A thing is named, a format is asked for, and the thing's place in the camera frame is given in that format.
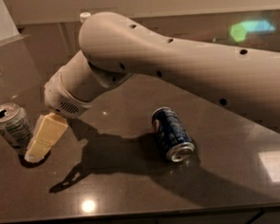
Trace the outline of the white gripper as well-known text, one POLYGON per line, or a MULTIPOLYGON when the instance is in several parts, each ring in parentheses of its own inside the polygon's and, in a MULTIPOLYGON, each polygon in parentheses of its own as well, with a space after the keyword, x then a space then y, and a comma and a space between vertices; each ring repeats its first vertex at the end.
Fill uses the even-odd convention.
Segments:
POLYGON ((76 99, 67 91, 63 77, 68 72, 64 66, 61 66, 46 82, 44 100, 48 109, 53 113, 41 115, 35 124, 34 135, 28 143, 28 150, 24 156, 25 160, 30 163, 37 163, 44 159, 51 147, 65 133, 66 119, 78 118, 91 107, 91 103, 76 99))

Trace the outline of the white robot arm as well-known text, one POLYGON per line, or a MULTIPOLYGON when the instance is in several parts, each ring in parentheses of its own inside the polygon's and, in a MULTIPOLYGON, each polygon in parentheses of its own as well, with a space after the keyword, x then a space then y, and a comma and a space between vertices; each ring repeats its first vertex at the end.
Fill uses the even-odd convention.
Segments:
POLYGON ((25 159, 39 162, 96 98, 133 74, 157 77, 280 134, 280 53, 159 35, 115 12, 84 13, 79 51, 46 82, 25 159))

